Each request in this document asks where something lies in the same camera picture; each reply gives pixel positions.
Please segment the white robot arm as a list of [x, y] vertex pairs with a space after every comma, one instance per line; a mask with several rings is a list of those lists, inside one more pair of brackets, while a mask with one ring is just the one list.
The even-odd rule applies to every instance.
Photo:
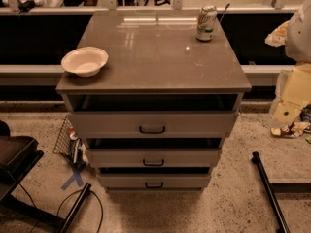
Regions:
[[296, 62], [311, 62], [311, 0], [305, 0], [289, 21], [286, 56]]

